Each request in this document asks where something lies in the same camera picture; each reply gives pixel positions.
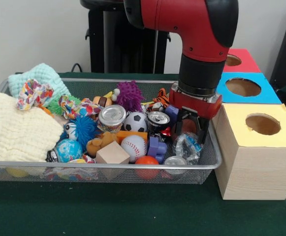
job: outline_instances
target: circular hole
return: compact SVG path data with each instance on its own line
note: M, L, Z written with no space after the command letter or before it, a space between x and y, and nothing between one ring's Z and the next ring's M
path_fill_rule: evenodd
M255 132L264 135L277 134L281 130L280 123L267 114L251 114L246 118L246 125Z
M257 83L244 78L228 80L226 86L229 91L243 97L257 96L261 93L261 87Z
M235 55L228 54L226 59L226 65L228 66L237 66L242 63L241 59L239 57L236 57Z

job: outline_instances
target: yellow box top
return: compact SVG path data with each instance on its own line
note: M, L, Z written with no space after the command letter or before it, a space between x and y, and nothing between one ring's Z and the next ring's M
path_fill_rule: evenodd
M224 103L232 131L242 147L286 148L286 106Z

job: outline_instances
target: orange ball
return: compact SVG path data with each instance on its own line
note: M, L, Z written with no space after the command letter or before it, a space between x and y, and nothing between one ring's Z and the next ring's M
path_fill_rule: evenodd
M142 156L140 157L135 164L139 165L158 165L158 161L152 156ZM159 173L159 170L149 170L149 169L136 169L137 175L146 180L154 179Z

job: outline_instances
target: yellow knitted blanket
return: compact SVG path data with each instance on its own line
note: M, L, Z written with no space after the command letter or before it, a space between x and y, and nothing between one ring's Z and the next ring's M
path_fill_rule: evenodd
M16 103L0 93L0 161L45 162L63 127L42 109L19 111Z

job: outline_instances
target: mint green knitted cloth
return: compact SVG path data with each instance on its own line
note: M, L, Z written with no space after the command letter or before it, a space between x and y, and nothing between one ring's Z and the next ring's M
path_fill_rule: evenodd
M49 84L54 90L52 98L49 99L47 104L43 105L44 107L48 106L48 104L59 95L71 95L56 71L44 63L35 66L23 74L10 75L8 77L10 94L18 98L24 83L29 79L36 79L40 84Z

